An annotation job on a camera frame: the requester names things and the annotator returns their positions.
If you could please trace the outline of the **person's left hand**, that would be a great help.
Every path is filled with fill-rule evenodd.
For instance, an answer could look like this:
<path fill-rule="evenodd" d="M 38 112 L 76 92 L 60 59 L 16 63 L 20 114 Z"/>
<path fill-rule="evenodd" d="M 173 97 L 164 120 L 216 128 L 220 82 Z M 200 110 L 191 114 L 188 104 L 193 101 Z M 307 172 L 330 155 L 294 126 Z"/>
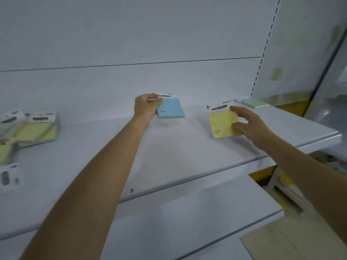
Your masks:
<path fill-rule="evenodd" d="M 133 118 L 142 125 L 148 126 L 157 111 L 157 107 L 160 106 L 162 102 L 162 98 L 146 101 L 146 94 L 138 96 L 135 99 Z"/>

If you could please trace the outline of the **white card stationery pack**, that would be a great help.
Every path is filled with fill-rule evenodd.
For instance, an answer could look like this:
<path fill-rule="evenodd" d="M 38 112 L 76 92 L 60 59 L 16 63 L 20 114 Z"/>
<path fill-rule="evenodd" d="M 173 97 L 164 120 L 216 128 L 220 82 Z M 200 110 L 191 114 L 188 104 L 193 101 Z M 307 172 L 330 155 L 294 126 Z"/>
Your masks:
<path fill-rule="evenodd" d="M 9 192 L 24 182 L 18 163 L 0 166 L 0 194 Z"/>

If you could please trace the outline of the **white lower shelf board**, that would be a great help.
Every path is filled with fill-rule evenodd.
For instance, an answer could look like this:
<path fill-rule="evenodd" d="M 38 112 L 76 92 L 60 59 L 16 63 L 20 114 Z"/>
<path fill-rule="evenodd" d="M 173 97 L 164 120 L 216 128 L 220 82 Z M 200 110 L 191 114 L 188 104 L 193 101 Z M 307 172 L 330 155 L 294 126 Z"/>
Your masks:
<path fill-rule="evenodd" d="M 240 240 L 284 216 L 249 176 L 117 219 L 101 260 L 253 260 Z"/>

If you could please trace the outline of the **yellow sticky notes black label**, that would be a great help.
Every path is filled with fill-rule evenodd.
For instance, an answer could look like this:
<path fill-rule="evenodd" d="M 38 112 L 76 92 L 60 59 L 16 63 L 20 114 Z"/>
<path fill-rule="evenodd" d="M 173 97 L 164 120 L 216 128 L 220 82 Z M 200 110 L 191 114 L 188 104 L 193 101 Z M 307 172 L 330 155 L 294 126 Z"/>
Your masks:
<path fill-rule="evenodd" d="M 20 147 L 30 147 L 56 140 L 59 129 L 58 112 L 29 112 L 24 116 L 25 122 L 12 137 Z"/>

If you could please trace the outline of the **white plastic rack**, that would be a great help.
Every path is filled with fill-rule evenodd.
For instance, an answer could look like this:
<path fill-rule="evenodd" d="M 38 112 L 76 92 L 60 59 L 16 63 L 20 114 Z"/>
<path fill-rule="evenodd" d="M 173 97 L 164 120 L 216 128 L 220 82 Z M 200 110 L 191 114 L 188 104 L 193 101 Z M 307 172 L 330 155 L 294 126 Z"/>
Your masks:
<path fill-rule="evenodd" d="M 316 214 L 312 204 L 281 168 L 271 166 L 260 170 L 254 179 L 287 213 L 302 217 Z"/>

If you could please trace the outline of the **white upper shelf board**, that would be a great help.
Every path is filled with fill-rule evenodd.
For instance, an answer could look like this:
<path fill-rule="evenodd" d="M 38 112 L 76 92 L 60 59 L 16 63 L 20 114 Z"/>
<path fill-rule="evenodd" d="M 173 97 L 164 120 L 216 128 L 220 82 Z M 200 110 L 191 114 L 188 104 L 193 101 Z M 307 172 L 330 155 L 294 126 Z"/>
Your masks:
<path fill-rule="evenodd" d="M 341 143 L 335 129 L 273 106 L 251 109 L 268 128 L 302 152 Z M 185 118 L 153 118 L 136 154 L 120 202 L 236 167 L 240 174 L 274 163 L 244 136 L 214 139 L 202 106 Z M 85 165 L 130 118 L 62 126 L 58 139 L 18 152 L 20 185 L 0 194 L 0 241 L 38 228 Z"/>

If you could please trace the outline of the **pale green sticky note pack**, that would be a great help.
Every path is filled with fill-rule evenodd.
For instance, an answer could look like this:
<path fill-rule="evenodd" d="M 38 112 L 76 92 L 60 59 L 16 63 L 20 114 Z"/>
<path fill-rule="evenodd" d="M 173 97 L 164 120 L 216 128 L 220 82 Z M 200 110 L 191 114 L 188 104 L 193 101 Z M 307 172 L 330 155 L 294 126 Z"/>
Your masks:
<path fill-rule="evenodd" d="M 0 145 L 12 142 L 15 134 L 26 122 L 26 116 L 21 109 L 0 115 Z"/>

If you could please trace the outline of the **blue sticky note pack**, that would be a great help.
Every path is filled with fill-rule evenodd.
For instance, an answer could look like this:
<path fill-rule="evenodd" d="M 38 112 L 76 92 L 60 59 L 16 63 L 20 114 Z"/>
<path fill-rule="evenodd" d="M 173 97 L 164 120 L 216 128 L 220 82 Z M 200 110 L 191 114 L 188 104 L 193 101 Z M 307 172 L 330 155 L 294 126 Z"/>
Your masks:
<path fill-rule="evenodd" d="M 158 97 L 163 99 L 162 104 L 157 107 L 158 118 L 165 119 L 185 117 L 180 100 L 175 94 L 159 93 Z"/>

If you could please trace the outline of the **person's right forearm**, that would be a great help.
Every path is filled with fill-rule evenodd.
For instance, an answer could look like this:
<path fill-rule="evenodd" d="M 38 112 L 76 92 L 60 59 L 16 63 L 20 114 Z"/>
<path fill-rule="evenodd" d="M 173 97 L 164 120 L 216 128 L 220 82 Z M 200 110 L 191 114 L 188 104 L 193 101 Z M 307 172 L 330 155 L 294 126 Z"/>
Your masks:
<path fill-rule="evenodd" d="M 347 177 L 302 153 L 271 132 L 244 134 L 283 169 L 347 245 Z"/>

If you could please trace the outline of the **slotted white shelf upright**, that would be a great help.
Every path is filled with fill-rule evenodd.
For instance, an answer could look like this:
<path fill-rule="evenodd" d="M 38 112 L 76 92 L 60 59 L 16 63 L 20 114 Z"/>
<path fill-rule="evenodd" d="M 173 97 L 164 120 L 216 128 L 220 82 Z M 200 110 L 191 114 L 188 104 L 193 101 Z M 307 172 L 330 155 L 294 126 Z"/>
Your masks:
<path fill-rule="evenodd" d="M 259 80 L 259 75 L 261 73 L 261 69 L 262 69 L 262 64 L 263 64 L 264 58 L 266 57 L 267 47 L 268 47 L 270 39 L 271 39 L 271 32 L 272 32 L 272 29 L 273 29 L 274 24 L 276 22 L 278 10 L 280 9 L 281 0 L 276 0 L 276 1 L 277 2 L 276 2 L 276 6 L 275 6 L 275 10 L 274 10 L 273 16 L 271 18 L 271 25 L 270 25 L 270 28 L 268 30 L 266 43 L 264 45 L 262 56 L 260 57 L 261 60 L 260 60 L 259 66 L 258 66 L 258 70 L 257 70 L 256 76 L 255 76 L 255 80 L 254 80 L 254 83 L 253 83 L 252 91 L 251 91 L 250 96 L 249 96 L 250 99 L 254 98 L 255 88 L 256 88 L 258 80 Z"/>

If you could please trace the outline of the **white shelf board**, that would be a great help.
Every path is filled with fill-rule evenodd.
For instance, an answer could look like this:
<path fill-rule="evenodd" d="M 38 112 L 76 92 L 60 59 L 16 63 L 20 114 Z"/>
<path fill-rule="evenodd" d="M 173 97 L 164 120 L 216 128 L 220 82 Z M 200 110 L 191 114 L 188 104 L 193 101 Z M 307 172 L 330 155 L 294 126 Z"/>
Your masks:
<path fill-rule="evenodd" d="M 284 216 L 249 176 L 117 219 L 101 260 L 253 260 L 240 240 Z"/>
<path fill-rule="evenodd" d="M 251 109 L 268 128 L 302 152 L 341 143 L 335 129 L 273 106 Z M 185 118 L 153 118 L 136 154 L 120 202 L 236 167 L 240 174 L 274 163 L 244 136 L 214 139 L 202 106 Z M 85 165 L 130 118 L 62 126 L 58 139 L 18 152 L 20 185 L 0 194 L 0 241 L 38 228 Z"/>

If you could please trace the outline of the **person's right hand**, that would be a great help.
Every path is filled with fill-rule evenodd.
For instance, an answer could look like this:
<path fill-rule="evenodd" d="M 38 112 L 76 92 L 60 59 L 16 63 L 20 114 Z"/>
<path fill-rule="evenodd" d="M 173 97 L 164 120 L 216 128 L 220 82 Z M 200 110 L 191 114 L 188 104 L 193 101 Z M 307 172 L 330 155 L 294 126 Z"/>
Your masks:
<path fill-rule="evenodd" d="M 244 118 L 247 121 L 244 129 L 244 136 L 250 140 L 254 146 L 265 151 L 267 143 L 271 140 L 273 133 L 262 119 L 245 107 L 230 106 L 230 110 L 235 112 L 238 117 Z"/>

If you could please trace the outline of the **person's left forearm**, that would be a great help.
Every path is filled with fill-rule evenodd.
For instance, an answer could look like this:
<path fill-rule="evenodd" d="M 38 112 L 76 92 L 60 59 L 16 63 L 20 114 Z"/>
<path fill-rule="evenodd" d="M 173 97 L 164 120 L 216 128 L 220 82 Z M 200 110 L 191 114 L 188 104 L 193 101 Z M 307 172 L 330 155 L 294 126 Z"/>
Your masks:
<path fill-rule="evenodd" d="M 141 139 L 153 115 L 135 114 L 55 203 L 19 260 L 99 260 Z"/>

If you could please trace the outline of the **small yellow sticky note pack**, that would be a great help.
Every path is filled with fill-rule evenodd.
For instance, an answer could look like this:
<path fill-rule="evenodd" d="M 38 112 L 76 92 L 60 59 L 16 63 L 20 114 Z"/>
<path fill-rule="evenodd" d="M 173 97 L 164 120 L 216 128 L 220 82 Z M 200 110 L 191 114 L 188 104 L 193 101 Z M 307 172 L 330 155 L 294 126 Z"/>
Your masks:
<path fill-rule="evenodd" d="M 14 160 L 17 148 L 18 145 L 15 143 L 0 144 L 0 165 L 11 164 Z"/>

